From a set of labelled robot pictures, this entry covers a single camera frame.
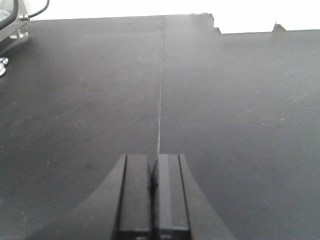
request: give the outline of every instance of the black plastic mount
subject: black plastic mount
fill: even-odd
[[[184,155],[122,155],[76,208],[27,240],[235,240]]]

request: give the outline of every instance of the dark surface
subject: dark surface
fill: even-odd
[[[126,155],[122,155],[107,178],[88,198],[27,240],[116,239],[126,161]]]
[[[161,153],[184,153],[240,240],[320,237],[320,31],[164,20]]]
[[[23,239],[73,209],[122,153],[156,158],[160,23],[35,21],[29,41],[6,55],[1,240]]]
[[[192,175],[183,154],[179,162],[192,240],[236,240],[216,211],[211,207]]]
[[[36,21],[0,78],[0,235],[83,201],[121,153],[184,153],[239,240],[320,236],[320,32],[209,15]]]
[[[150,177],[146,156],[127,156],[119,218],[119,240],[149,240],[151,237]]]

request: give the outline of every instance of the black tabletop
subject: black tabletop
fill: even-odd
[[[74,208],[120,154],[185,154],[239,240],[317,240],[320,31],[210,15],[32,21],[0,78],[0,239]]]

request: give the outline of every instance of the white wall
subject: white wall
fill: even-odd
[[[47,0],[24,0],[29,14]],[[32,20],[211,13],[221,33],[320,29],[319,0],[51,0]]]
[[[47,0],[24,2],[31,14]],[[207,13],[208,5],[208,0],[51,0],[48,9],[33,20],[201,14]]]

